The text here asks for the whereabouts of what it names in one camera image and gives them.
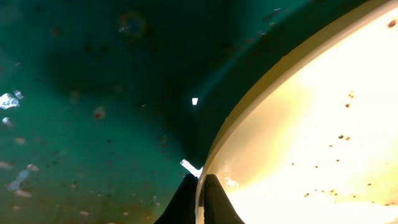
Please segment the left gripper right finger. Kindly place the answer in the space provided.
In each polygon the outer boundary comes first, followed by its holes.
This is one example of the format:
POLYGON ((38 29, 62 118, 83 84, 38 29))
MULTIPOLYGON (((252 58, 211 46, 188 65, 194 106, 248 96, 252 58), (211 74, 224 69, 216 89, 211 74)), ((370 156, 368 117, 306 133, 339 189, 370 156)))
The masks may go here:
POLYGON ((233 208, 216 175, 208 174, 206 176, 204 188, 205 224, 244 224, 233 208))

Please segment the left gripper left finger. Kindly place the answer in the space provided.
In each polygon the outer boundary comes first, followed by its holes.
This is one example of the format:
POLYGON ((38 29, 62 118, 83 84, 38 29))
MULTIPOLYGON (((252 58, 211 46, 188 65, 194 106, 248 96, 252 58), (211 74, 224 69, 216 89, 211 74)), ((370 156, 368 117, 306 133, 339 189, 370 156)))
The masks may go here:
POLYGON ((154 224, 195 224, 195 193, 198 179, 184 176, 167 208, 154 224))

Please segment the light green plate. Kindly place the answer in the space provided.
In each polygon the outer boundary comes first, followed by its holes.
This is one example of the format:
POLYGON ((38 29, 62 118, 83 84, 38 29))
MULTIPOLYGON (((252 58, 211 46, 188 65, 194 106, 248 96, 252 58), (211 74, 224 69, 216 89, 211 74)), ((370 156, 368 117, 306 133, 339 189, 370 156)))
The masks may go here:
POLYGON ((397 222, 397 2, 367 1, 282 57, 222 125, 225 223, 397 222))

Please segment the teal plastic tray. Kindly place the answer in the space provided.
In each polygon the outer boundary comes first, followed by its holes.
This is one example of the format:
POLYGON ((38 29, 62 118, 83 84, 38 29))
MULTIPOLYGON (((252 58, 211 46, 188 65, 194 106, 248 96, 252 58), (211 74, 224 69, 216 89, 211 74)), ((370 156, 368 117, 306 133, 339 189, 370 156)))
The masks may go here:
POLYGON ((262 74, 359 1, 1 2, 1 222, 152 223, 262 74))

